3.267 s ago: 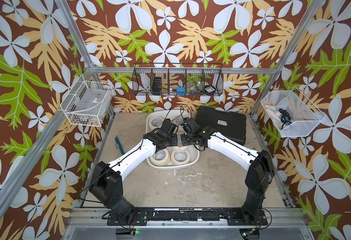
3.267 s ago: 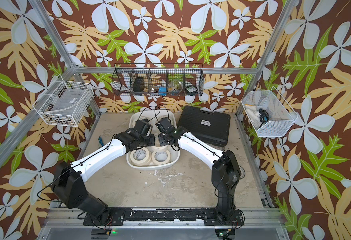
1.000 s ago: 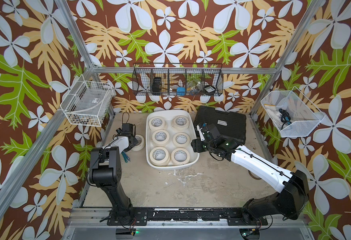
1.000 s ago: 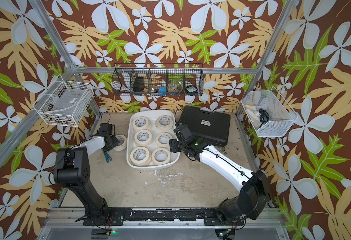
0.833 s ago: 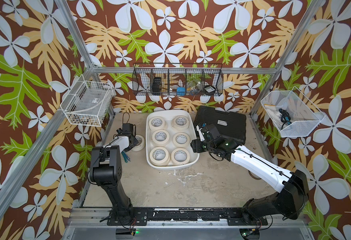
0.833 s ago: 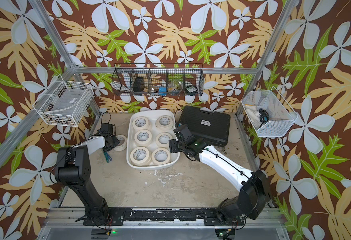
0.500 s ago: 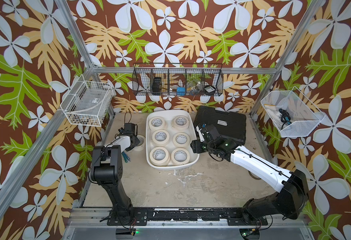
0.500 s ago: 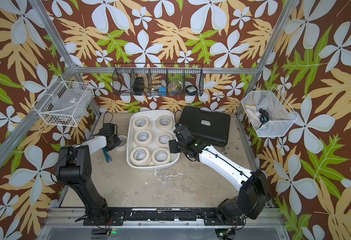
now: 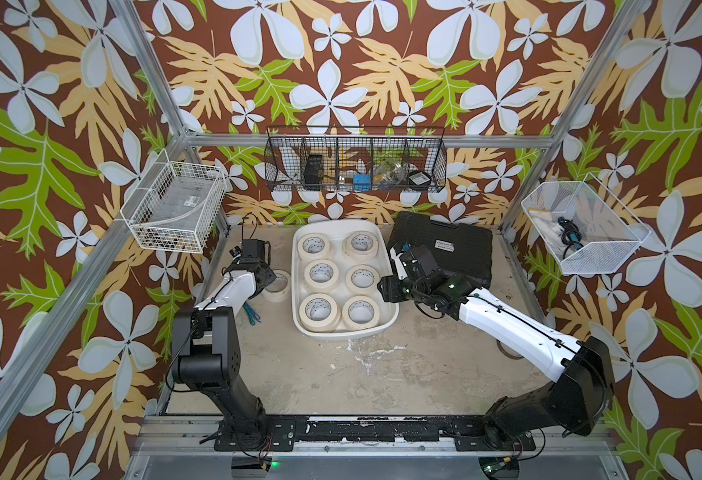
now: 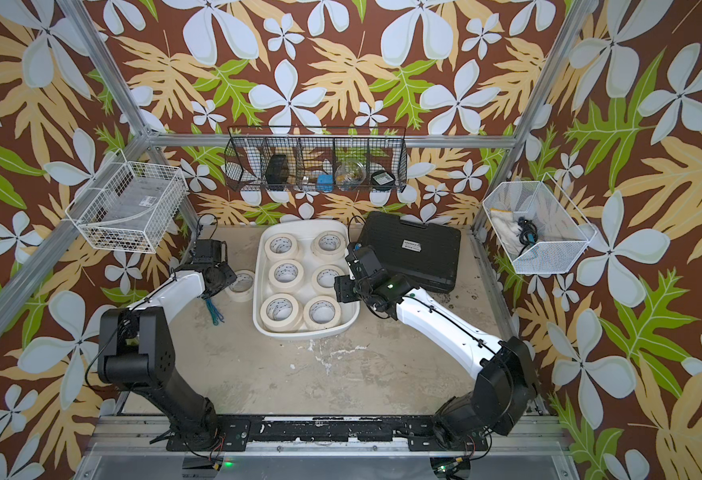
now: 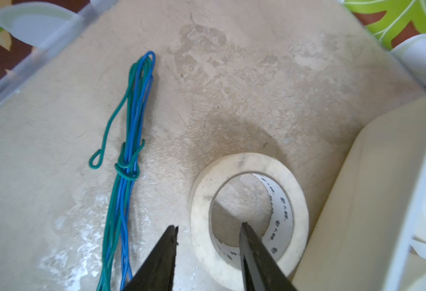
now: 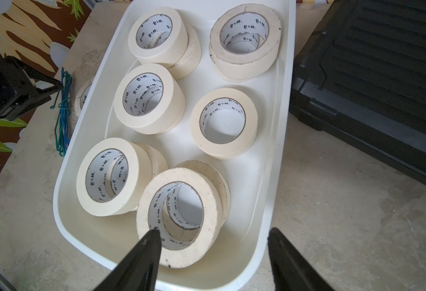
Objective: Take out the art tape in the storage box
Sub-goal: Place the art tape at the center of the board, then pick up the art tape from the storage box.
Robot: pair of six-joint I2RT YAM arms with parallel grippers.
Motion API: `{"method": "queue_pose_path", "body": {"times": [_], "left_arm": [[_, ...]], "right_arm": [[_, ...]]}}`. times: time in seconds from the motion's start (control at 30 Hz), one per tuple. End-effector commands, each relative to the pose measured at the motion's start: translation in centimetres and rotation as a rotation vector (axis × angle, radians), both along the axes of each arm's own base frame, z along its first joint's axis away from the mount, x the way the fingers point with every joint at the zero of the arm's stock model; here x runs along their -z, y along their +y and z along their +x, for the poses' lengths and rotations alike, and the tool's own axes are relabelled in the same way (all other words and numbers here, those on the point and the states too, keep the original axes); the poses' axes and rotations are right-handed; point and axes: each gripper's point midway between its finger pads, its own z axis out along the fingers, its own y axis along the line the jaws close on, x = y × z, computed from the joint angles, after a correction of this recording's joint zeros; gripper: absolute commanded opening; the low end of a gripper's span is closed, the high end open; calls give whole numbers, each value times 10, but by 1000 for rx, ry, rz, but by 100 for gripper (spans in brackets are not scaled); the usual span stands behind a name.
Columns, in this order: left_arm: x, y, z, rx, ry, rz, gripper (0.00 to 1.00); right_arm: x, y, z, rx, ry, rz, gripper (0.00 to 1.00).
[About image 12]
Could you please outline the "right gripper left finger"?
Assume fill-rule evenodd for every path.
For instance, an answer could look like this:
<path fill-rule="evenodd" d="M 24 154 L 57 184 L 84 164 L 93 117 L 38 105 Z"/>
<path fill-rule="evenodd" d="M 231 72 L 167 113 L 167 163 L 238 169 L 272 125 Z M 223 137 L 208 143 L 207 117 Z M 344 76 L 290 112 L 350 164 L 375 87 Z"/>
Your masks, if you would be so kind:
<path fill-rule="evenodd" d="M 95 290 L 153 291 L 161 251 L 160 231 L 149 230 Z"/>

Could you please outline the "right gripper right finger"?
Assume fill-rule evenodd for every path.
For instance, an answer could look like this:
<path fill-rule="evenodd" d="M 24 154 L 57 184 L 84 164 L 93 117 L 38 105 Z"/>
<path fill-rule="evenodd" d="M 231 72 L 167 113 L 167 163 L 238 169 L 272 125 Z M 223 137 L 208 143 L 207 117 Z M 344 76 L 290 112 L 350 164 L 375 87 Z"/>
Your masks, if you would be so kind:
<path fill-rule="evenodd" d="M 268 253 L 277 291 L 334 291 L 282 232 L 269 232 Z"/>

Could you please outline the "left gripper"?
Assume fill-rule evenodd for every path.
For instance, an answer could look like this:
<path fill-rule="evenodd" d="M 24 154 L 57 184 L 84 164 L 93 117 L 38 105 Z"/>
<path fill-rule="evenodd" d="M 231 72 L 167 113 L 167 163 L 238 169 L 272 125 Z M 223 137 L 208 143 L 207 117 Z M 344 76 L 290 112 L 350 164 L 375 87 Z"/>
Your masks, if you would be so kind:
<path fill-rule="evenodd" d="M 61 81 L 15 57 L 0 54 L 0 120 L 16 120 L 50 101 L 51 95 L 61 89 Z"/>

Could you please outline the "masking tape roll three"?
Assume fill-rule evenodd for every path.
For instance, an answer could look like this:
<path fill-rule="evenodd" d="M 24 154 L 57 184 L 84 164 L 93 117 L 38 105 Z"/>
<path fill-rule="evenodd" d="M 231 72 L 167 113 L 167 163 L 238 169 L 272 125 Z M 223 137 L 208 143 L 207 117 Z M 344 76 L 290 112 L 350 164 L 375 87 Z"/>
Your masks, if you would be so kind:
<path fill-rule="evenodd" d="M 157 149 L 123 138 L 105 139 L 90 149 L 80 165 L 78 200 L 96 217 L 136 211 L 146 186 L 166 170 L 167 160 Z"/>

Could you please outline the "masking tape roll two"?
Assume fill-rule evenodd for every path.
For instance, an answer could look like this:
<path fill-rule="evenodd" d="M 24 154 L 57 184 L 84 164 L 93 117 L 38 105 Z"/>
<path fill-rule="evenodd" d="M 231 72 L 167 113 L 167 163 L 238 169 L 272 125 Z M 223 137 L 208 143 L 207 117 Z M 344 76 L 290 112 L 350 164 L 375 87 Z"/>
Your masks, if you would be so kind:
<path fill-rule="evenodd" d="M 168 69 L 159 64 L 139 65 L 126 74 L 115 92 L 118 120 L 144 135 L 172 130 L 185 112 L 186 99 Z"/>

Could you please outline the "white plastic storage box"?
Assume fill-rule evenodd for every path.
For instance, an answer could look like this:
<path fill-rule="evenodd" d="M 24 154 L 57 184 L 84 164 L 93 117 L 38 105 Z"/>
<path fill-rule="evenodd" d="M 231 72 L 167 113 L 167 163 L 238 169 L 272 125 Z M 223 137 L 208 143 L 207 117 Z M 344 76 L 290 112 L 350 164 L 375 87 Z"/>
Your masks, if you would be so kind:
<path fill-rule="evenodd" d="M 94 78 L 87 104 L 74 130 L 54 190 L 54 218 L 60 233 L 78 250 L 113 269 L 137 244 L 136 216 L 95 217 L 78 201 L 76 180 L 85 155 L 109 137 L 149 144 L 162 152 L 170 166 L 186 160 L 203 160 L 226 179 L 232 194 L 231 212 L 206 255 L 185 269 L 163 267 L 156 286 L 164 291 L 237 291 L 254 275 L 266 249 L 277 192 L 286 134 L 295 45 L 294 1 L 265 1 L 282 23 L 278 58 L 264 74 L 235 84 L 250 96 L 258 111 L 257 138 L 247 153 L 220 161 L 203 153 L 194 143 L 189 119 L 196 102 L 228 83 L 213 70 L 208 54 L 210 31 L 238 1 L 133 1 L 126 9 Z M 186 111 L 170 132 L 147 136 L 128 129 L 115 116 L 113 99 L 121 79 L 138 65 L 129 51 L 129 31 L 142 14 L 158 7 L 172 7 L 193 25 L 202 45 L 196 70 L 179 82 L 186 97 Z"/>

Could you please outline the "masking tape roll one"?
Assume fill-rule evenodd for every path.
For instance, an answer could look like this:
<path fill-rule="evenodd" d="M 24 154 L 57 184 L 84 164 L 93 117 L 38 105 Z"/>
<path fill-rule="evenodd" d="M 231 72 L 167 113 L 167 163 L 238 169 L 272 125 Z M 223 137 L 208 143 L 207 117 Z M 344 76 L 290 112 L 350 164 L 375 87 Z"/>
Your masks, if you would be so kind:
<path fill-rule="evenodd" d="M 153 9 L 136 20 L 129 32 L 128 46 L 141 64 L 162 65 L 175 80 L 190 75 L 202 57 L 195 28 L 185 24 L 180 13 L 171 7 Z"/>

